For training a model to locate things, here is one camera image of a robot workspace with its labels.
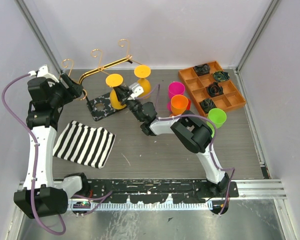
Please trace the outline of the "yellow plastic wine glass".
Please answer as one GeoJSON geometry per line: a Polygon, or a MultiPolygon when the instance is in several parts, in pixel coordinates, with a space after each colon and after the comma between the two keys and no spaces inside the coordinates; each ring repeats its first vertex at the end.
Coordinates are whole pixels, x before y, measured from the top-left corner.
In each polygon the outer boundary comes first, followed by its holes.
{"type": "Polygon", "coordinates": [[[147,80],[147,77],[149,77],[151,74],[151,69],[147,65],[138,65],[134,69],[134,75],[138,78],[137,82],[140,84],[140,86],[143,88],[143,93],[139,96],[140,98],[147,99],[147,94],[150,93],[152,90],[150,82],[147,80]]]}

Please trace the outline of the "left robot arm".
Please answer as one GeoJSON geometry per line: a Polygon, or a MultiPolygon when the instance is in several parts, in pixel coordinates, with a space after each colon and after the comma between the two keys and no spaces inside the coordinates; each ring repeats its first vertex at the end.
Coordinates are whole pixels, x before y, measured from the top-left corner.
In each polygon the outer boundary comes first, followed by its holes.
{"type": "Polygon", "coordinates": [[[38,75],[27,83],[31,96],[25,122],[30,129],[28,170],[22,190],[14,193],[13,201],[30,219],[35,217],[33,211],[41,218],[64,214],[71,197],[85,198],[90,193],[83,172],[69,174],[60,184],[54,183],[53,148],[58,121],[64,105],[83,91],[67,74],[60,77],[62,82],[38,75]]]}

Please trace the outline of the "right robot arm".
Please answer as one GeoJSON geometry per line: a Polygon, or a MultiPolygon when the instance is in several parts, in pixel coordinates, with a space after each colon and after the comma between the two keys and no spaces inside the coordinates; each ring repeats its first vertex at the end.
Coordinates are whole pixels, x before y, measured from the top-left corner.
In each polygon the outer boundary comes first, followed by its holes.
{"type": "Polygon", "coordinates": [[[114,88],[121,105],[126,105],[135,118],[141,123],[140,128],[147,136],[174,134],[183,146],[195,154],[202,164],[210,193],[215,197],[230,197],[232,175],[228,171],[234,168],[223,168],[214,150],[216,126],[211,120],[195,115],[186,110],[172,117],[158,117],[152,102],[142,104],[138,97],[143,88],[135,83],[131,86],[119,85],[114,88]]]}

